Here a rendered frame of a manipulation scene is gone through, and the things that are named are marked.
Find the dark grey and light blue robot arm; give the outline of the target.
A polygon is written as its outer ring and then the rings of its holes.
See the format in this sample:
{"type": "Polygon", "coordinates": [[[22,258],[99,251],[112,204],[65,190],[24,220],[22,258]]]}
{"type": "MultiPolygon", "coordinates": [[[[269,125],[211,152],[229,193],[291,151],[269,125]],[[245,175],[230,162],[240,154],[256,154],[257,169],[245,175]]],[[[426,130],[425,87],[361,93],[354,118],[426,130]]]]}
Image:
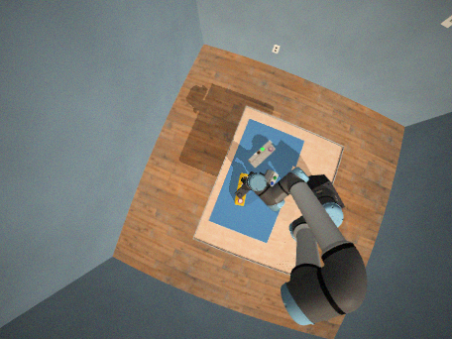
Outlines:
{"type": "Polygon", "coordinates": [[[284,199],[291,194],[302,214],[288,227],[296,242],[296,261],[290,281],[281,287],[284,307],[300,325],[353,312],[363,303],[367,292],[363,259],[338,229],[344,215],[337,204],[337,196],[326,188],[312,192],[306,183],[308,180],[299,167],[273,186],[262,174],[254,173],[247,176],[246,182],[235,192],[241,199],[252,189],[273,211],[280,210],[284,199]],[[322,251],[323,267],[317,244],[322,251]]]}

